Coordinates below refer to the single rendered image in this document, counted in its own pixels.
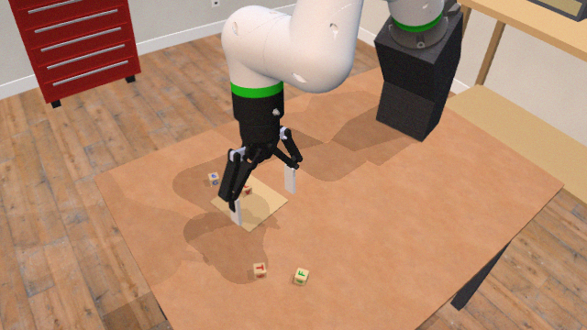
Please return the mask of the tan square mat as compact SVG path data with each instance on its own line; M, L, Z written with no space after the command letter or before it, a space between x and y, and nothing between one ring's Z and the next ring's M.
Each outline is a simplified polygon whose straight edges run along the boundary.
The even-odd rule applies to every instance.
M240 194L238 198L242 218L241 227L250 233L289 200L252 175L247 182L252 187L252 194L245 197ZM210 203L231 219L229 205L223 199L217 196Z

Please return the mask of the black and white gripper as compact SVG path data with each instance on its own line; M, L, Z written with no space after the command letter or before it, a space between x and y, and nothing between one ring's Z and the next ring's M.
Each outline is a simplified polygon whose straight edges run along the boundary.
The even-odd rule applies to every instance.
M242 225L239 195L252 170L274 154L284 163L284 189L295 194L295 170L303 157L292 139L291 129L280 126L280 120L265 126L249 126L239 122L242 145L239 149L230 148L227 152L227 165L220 184L218 196L228 202L231 220ZM277 144L281 139L290 154L286 156ZM268 143L264 143L268 142ZM278 156L277 156L278 155ZM249 163L248 159L252 162Z

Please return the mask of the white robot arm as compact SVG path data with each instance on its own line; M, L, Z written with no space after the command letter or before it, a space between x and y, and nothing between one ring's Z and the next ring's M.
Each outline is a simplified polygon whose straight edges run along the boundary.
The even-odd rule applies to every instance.
M435 47L447 34L448 17L460 11L457 0L384 1L391 14L390 35L406 50ZM221 43L235 119L249 126L280 120L283 82L311 94L330 92L345 82L354 62L363 3L297 0L292 16L259 5L233 13Z

